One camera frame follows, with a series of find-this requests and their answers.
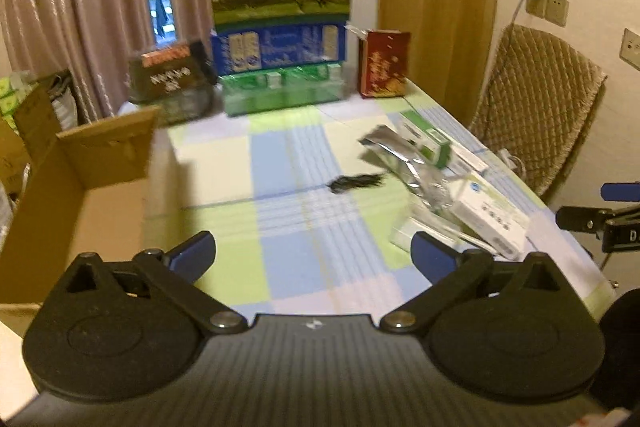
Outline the blue milk carton box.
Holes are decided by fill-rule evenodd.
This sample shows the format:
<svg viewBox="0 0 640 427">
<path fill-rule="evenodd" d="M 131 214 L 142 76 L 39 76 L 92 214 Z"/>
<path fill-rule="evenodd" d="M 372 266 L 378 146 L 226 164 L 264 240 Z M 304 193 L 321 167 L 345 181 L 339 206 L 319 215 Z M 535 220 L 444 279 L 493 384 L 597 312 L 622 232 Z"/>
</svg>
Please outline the blue milk carton box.
<svg viewBox="0 0 640 427">
<path fill-rule="evenodd" d="M 346 26 L 342 23 L 213 31 L 210 43 L 221 76 L 346 60 Z"/>
</svg>

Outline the wall socket with plug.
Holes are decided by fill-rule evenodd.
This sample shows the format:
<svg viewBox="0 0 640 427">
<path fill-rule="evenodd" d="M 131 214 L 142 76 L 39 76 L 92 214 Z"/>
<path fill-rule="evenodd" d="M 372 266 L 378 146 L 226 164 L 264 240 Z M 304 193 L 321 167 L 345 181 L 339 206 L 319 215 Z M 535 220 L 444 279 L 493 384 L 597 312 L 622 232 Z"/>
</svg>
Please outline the wall socket with plug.
<svg viewBox="0 0 640 427">
<path fill-rule="evenodd" d="M 547 0 L 526 0 L 526 13 L 538 18 L 546 17 Z"/>
</svg>

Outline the red gift box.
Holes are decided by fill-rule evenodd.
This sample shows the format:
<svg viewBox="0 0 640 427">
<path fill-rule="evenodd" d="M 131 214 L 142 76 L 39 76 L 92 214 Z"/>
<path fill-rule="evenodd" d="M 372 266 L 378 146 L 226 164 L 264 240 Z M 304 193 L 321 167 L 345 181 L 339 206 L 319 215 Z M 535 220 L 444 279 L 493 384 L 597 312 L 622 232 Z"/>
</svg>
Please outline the red gift box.
<svg viewBox="0 0 640 427">
<path fill-rule="evenodd" d="M 366 30 L 359 37 L 358 92 L 363 98 L 406 94 L 411 35 L 399 30 Z"/>
</svg>

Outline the clear-wrapped white box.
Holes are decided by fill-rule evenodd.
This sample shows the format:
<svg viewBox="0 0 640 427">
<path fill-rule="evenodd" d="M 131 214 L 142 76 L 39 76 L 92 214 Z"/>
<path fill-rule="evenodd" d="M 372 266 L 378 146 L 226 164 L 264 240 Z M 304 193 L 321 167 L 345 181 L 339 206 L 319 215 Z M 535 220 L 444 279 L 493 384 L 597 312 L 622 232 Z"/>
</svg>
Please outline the clear-wrapped white box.
<svg viewBox="0 0 640 427">
<path fill-rule="evenodd" d="M 390 243 L 408 253 L 413 236 L 419 232 L 424 232 L 431 239 L 437 239 L 440 243 L 445 244 L 454 251 L 459 251 L 459 253 L 475 248 L 487 251 L 494 256 L 498 254 L 498 251 L 483 239 L 478 239 L 469 233 L 463 232 L 457 225 L 452 227 L 445 225 L 444 221 L 439 218 L 435 221 L 423 222 L 409 215 L 399 217 L 392 226 L 388 239 Z"/>
</svg>

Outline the white flat medicine box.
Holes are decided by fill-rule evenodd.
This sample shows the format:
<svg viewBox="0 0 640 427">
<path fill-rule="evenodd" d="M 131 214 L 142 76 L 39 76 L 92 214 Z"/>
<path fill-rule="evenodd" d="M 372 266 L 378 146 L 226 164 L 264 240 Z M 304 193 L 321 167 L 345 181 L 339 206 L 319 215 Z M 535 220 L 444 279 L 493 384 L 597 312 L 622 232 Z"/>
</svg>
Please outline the white flat medicine box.
<svg viewBox="0 0 640 427">
<path fill-rule="evenodd" d="M 488 165 L 484 160 L 481 160 L 456 141 L 450 142 L 450 151 L 446 167 L 457 176 L 465 176 L 470 172 L 476 172 L 483 176 L 488 169 Z"/>
</svg>

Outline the black Honglu food container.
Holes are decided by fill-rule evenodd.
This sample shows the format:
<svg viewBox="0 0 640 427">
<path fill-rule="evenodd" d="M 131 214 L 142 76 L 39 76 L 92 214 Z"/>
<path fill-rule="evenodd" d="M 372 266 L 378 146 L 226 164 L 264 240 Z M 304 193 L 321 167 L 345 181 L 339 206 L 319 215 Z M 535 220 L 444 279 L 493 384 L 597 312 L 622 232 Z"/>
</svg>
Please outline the black Honglu food container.
<svg viewBox="0 0 640 427">
<path fill-rule="evenodd" d="M 158 106 L 164 124 L 201 118 L 213 106 L 218 77 L 201 40 L 148 49 L 130 57 L 128 68 L 128 102 Z"/>
</svg>

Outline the green shrink-wrapped drink pack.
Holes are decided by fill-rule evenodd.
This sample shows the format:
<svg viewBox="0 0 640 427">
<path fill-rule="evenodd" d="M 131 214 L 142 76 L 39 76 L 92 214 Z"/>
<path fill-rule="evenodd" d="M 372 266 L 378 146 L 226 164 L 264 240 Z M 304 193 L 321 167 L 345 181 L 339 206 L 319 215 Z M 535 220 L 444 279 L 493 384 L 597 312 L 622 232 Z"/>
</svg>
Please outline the green shrink-wrapped drink pack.
<svg viewBox="0 0 640 427">
<path fill-rule="evenodd" d="M 224 111 L 230 117 L 341 100 L 341 63 L 240 72 L 220 77 Z"/>
</svg>

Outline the white ointment box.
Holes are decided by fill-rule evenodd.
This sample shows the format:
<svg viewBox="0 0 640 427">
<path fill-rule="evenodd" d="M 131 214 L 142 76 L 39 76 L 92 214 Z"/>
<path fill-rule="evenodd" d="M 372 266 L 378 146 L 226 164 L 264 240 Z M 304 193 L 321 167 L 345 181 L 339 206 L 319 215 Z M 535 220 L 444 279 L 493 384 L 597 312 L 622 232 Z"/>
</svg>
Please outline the white ointment box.
<svg viewBox="0 0 640 427">
<path fill-rule="evenodd" d="M 476 172 L 449 184 L 450 213 L 510 261 L 525 253 L 529 217 Z"/>
</svg>

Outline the silver foil pouch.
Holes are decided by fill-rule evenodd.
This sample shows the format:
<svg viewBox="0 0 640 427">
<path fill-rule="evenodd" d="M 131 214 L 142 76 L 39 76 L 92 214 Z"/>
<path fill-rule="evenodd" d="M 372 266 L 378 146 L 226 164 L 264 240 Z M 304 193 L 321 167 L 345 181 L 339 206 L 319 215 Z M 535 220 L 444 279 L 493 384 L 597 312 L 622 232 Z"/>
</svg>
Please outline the silver foil pouch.
<svg viewBox="0 0 640 427">
<path fill-rule="evenodd" d="M 359 143 L 373 153 L 409 191 L 433 211 L 452 204 L 448 181 L 419 150 L 390 127 L 375 127 Z"/>
</svg>

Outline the checkered tablecloth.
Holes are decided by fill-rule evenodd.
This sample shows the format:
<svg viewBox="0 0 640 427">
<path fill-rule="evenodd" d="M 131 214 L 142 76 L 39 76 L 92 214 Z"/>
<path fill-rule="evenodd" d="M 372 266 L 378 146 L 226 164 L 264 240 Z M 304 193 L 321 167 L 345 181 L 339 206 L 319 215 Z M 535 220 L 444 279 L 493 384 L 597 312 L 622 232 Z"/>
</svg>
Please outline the checkered tablecloth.
<svg viewBox="0 0 640 427">
<path fill-rule="evenodd" d="M 212 232 L 207 294 L 247 317 L 257 313 L 382 317 L 427 280 L 390 240 L 410 195 L 394 176 L 375 187 L 330 191 L 338 176 L 375 170 L 361 137 L 413 108 L 486 162 L 486 179 L 529 217 L 526 249 L 552 256 L 589 311 L 615 294 L 585 249 L 475 136 L 418 88 L 405 98 L 343 101 L 230 118 L 223 113 L 168 133 L 183 173 L 188 233 Z"/>
</svg>

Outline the green medicine box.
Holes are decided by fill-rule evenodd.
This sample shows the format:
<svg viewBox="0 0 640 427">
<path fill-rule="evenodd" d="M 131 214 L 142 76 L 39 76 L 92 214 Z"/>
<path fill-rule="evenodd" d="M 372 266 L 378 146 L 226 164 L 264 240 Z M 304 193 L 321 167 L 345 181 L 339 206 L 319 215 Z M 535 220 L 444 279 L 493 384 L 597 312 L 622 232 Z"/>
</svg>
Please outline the green medicine box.
<svg viewBox="0 0 640 427">
<path fill-rule="evenodd" d="M 448 165 L 451 142 L 415 110 L 405 110 L 399 115 L 398 133 L 412 144 L 422 156 L 438 169 Z"/>
</svg>

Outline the quilted olive chair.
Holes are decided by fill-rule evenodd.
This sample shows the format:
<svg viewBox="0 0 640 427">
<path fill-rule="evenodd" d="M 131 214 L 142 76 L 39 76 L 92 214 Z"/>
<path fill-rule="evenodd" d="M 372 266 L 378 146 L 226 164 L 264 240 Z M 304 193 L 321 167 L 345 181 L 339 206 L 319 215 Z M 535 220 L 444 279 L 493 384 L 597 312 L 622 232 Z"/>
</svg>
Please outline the quilted olive chair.
<svg viewBox="0 0 640 427">
<path fill-rule="evenodd" d="M 605 94 L 605 71 L 563 39 L 504 28 L 470 131 L 524 165 L 521 179 L 547 202 L 564 184 Z"/>
</svg>

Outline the open cardboard box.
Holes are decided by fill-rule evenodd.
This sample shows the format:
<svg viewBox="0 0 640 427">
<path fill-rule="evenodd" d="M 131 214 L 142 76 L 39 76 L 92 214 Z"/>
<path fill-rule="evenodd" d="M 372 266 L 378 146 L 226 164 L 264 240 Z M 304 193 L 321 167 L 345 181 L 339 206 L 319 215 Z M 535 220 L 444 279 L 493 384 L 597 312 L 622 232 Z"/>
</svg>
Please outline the open cardboard box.
<svg viewBox="0 0 640 427">
<path fill-rule="evenodd" d="M 152 216 L 152 165 L 170 147 L 156 107 L 58 134 L 30 176 L 1 248 L 1 323 L 24 336 L 80 253 L 124 260 Z"/>
</svg>

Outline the brown cardboard boxes stack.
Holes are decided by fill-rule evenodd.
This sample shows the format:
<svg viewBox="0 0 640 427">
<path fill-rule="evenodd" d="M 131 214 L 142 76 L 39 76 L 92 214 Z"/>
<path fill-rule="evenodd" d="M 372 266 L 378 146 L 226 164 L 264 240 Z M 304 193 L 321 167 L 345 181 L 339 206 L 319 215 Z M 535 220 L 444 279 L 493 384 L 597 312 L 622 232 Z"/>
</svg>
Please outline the brown cardboard boxes stack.
<svg viewBox="0 0 640 427">
<path fill-rule="evenodd" d="M 56 135 L 78 126 L 68 69 L 36 79 L 31 72 L 1 78 L 1 183 L 18 199 L 25 169 L 36 167 Z"/>
</svg>

